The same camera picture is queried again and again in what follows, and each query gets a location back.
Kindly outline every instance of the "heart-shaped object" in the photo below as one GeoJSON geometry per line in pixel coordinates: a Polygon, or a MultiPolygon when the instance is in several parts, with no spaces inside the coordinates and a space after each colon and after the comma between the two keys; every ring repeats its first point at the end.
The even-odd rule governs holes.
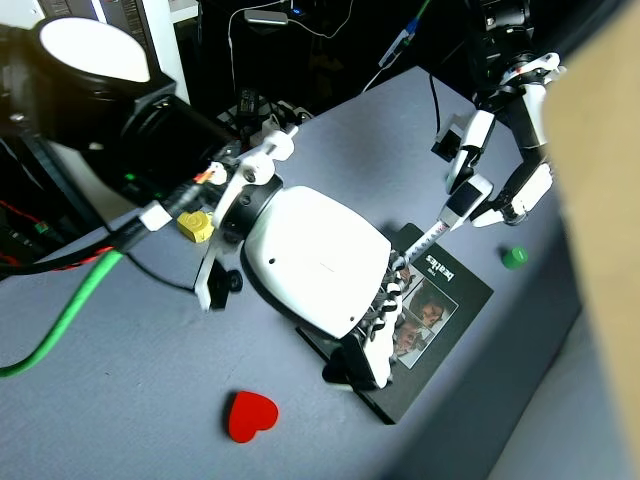
{"type": "Polygon", "coordinates": [[[229,435],[238,443],[247,443],[259,430],[269,430],[278,420],[273,401],[253,392],[238,392],[229,415],[229,435]]]}

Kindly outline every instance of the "black book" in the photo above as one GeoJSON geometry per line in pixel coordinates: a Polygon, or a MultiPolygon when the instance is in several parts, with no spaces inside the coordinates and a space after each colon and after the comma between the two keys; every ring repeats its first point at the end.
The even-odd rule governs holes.
{"type": "MultiPolygon", "coordinates": [[[[396,235],[394,248],[405,250],[422,233],[415,225],[406,225],[396,235]]],[[[388,424],[402,418],[493,293],[439,245],[401,274],[409,282],[403,292],[402,319],[396,325],[393,384],[356,392],[388,424]]],[[[325,360],[338,346],[304,328],[298,332],[325,360]]]]}

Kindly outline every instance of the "green bottle cap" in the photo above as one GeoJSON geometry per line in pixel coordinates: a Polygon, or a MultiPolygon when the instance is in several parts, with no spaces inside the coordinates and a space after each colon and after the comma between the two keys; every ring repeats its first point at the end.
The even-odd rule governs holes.
{"type": "Polygon", "coordinates": [[[515,270],[527,263],[528,260],[527,251],[523,247],[516,247],[504,254],[502,264],[510,270],[515,270]]]}

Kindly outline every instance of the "gray table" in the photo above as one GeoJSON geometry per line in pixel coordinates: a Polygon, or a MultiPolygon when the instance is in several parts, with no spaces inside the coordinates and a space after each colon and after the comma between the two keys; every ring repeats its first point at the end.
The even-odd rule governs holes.
{"type": "MultiPolygon", "coordinates": [[[[472,110],[436,88],[443,117],[472,110]]],[[[430,152],[434,131],[427,75],[412,69],[305,124],[279,172],[385,232],[428,226],[447,170],[430,152]]],[[[498,125],[480,170],[501,185],[518,162],[498,125]]],[[[550,192],[517,228],[467,225],[443,239],[495,293],[396,426],[327,387],[320,358],[250,285],[224,313],[204,314],[123,261],[49,357],[0,381],[0,478],[482,478],[580,308],[558,211],[550,192]],[[516,272],[497,253],[514,245],[531,258],[516,272]],[[239,389],[271,397],[281,412],[276,428],[246,445],[223,428],[239,389]]],[[[136,251],[189,282],[203,247],[166,228],[136,251]]],[[[0,363],[35,346],[85,273],[0,285],[0,363]]]]}

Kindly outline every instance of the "yellow block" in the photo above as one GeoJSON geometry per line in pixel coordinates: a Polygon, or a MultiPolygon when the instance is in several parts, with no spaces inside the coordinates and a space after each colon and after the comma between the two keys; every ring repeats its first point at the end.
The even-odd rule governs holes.
{"type": "Polygon", "coordinates": [[[195,243],[209,240],[213,233],[211,218],[204,212],[184,212],[178,217],[178,229],[189,240],[195,243]]]}

